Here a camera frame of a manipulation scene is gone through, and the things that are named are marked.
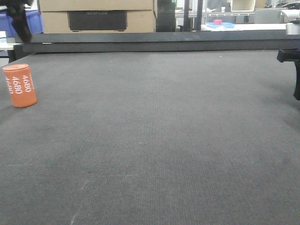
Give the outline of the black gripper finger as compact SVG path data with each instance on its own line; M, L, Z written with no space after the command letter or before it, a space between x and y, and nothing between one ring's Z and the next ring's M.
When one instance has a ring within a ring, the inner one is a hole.
M32 33L29 29L26 17L25 5L31 6L32 0L6 0L7 15L12 18L12 26L24 43L29 43Z
M300 99L300 49L279 49L277 60L281 63L293 61L296 68L296 84L293 96L296 100Z

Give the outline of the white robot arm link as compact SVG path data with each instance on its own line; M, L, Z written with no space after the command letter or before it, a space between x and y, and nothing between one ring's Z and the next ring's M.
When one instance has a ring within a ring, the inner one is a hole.
M299 35L300 34L300 19L292 20L285 25L287 35Z

